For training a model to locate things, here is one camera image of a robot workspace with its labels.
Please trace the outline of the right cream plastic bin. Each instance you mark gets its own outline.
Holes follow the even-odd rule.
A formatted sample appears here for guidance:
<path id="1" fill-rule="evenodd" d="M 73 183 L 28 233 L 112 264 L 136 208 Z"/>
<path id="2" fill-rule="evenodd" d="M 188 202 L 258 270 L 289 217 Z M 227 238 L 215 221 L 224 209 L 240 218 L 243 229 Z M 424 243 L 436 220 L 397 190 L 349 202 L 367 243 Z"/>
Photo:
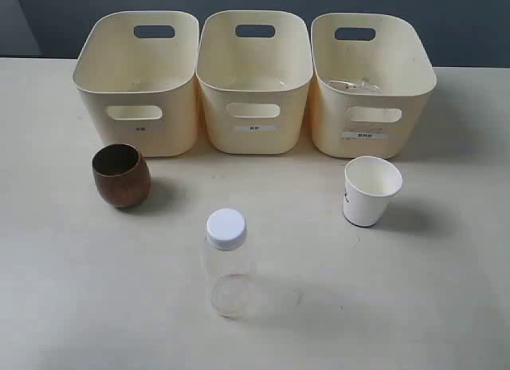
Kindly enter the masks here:
<path id="1" fill-rule="evenodd" d="M 437 84 L 414 27 L 385 14 L 323 14 L 311 45 L 314 145 L 339 158 L 396 156 Z"/>

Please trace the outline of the clear bottle white cap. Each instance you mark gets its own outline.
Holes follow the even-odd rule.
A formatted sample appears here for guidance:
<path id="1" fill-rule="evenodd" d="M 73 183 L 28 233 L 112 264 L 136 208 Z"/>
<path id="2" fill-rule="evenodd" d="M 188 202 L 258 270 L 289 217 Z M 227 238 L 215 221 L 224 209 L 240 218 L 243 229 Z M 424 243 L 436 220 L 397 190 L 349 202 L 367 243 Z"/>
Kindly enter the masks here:
<path id="1" fill-rule="evenodd" d="M 241 316 L 249 304 L 253 265 L 248 225 L 240 211 L 222 208 L 209 216 L 202 267 L 213 309 L 226 318 Z"/>

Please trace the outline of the left cream plastic bin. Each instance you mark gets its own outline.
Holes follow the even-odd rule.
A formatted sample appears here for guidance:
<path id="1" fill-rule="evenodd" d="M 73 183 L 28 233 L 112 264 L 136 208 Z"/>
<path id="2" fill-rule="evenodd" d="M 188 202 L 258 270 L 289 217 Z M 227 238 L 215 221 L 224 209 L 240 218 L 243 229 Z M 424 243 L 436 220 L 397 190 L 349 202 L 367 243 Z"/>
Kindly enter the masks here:
<path id="1" fill-rule="evenodd" d="M 182 11 L 122 11 L 93 26 L 73 82 L 105 144 L 181 155 L 198 138 L 199 22 Z"/>

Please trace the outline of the white paper cup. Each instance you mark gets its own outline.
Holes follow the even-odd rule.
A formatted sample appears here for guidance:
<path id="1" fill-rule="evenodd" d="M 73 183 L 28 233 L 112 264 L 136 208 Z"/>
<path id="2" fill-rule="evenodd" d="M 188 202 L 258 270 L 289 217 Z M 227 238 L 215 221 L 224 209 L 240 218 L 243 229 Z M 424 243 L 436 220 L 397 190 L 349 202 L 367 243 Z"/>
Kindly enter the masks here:
<path id="1" fill-rule="evenodd" d="M 344 177 L 343 216 L 359 227 L 375 225 L 403 185 L 396 166 L 371 155 L 351 160 Z"/>

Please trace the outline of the middle cream plastic bin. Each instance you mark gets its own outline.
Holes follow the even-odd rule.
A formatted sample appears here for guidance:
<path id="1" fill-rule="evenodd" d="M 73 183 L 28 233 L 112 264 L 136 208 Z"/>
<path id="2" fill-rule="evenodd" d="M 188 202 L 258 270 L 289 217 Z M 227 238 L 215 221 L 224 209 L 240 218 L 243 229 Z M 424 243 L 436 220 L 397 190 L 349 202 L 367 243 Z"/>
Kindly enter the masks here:
<path id="1" fill-rule="evenodd" d="M 308 28 L 295 14 L 227 10 L 210 15 L 195 70 L 210 142 L 229 154 L 292 149 L 313 73 Z"/>

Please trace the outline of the brown wooden cup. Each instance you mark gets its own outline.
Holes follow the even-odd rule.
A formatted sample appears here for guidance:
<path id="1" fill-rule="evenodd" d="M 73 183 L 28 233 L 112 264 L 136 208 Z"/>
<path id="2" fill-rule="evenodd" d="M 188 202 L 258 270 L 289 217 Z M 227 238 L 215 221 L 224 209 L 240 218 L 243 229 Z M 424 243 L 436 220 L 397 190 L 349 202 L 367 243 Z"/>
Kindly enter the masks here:
<path id="1" fill-rule="evenodd" d="M 92 158 L 92 174 L 102 199 L 115 208 L 141 204 L 149 195 L 151 175 L 140 151 L 130 144 L 109 144 Z"/>

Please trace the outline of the cream plastic bin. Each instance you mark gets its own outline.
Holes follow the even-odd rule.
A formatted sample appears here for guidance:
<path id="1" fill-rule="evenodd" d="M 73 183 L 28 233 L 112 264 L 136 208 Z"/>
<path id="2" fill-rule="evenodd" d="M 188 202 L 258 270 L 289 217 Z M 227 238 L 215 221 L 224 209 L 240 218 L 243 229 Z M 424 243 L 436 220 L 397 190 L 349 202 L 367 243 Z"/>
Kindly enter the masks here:
<path id="1" fill-rule="evenodd" d="M 313 73 L 308 28 L 295 14 L 227 10 L 210 15 L 195 70 L 210 142 L 229 154 L 292 149 Z"/>
<path id="2" fill-rule="evenodd" d="M 93 26 L 73 82 L 105 144 L 181 155 L 198 138 L 199 22 L 182 11 L 122 11 Z"/>
<path id="3" fill-rule="evenodd" d="M 437 84 L 414 27 L 385 14 L 323 14 L 311 45 L 314 145 L 339 158 L 396 156 Z"/>

